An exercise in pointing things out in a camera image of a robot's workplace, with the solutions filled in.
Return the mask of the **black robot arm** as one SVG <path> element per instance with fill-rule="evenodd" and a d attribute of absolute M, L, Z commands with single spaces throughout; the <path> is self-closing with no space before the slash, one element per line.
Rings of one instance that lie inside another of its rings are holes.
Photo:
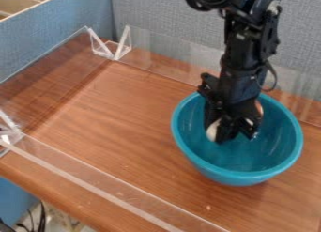
<path fill-rule="evenodd" d="M 217 10 L 225 19 L 225 46 L 217 76 L 202 73 L 198 93 L 204 98 L 203 127 L 209 139 L 222 144 L 238 134 L 254 138 L 263 118 L 258 101 L 263 83 L 275 70 L 279 38 L 279 0 L 186 0 L 202 12 Z"/>

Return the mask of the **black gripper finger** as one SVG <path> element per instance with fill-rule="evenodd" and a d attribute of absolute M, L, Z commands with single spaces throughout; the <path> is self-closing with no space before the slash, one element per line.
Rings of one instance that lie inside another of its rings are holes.
<path fill-rule="evenodd" d="M 203 126 L 206 136 L 211 142 L 223 144 L 239 133 L 237 120 L 241 118 L 241 111 L 235 107 L 218 109 L 213 104 L 204 105 Z"/>
<path fill-rule="evenodd" d="M 250 140 L 254 139 L 259 131 L 262 117 L 261 116 L 242 117 L 239 122 L 241 122 L 239 131 Z"/>

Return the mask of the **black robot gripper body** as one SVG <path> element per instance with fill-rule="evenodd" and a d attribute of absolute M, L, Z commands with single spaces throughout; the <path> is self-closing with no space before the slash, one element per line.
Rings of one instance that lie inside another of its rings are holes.
<path fill-rule="evenodd" d="M 251 70 L 222 68 L 219 76 L 200 74 L 198 93 L 206 100 L 204 122 L 214 123 L 225 116 L 231 120 L 247 119 L 259 123 L 263 117 L 257 99 L 262 91 L 267 69 L 258 66 Z"/>

